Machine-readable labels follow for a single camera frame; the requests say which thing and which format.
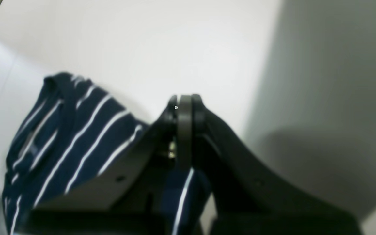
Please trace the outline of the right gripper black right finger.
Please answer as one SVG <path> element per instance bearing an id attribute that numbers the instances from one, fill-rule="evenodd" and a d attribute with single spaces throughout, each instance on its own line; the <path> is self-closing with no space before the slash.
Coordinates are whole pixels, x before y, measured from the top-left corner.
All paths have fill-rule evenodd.
<path id="1" fill-rule="evenodd" d="M 191 164 L 211 183 L 212 235 L 361 235 L 356 218 L 288 183 L 192 95 Z"/>

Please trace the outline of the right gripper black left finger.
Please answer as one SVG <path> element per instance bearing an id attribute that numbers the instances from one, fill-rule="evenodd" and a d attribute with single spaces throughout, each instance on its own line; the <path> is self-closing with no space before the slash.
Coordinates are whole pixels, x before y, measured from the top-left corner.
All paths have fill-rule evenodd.
<path id="1" fill-rule="evenodd" d="M 179 100 L 100 174 L 38 205 L 19 235 L 179 233 Z"/>

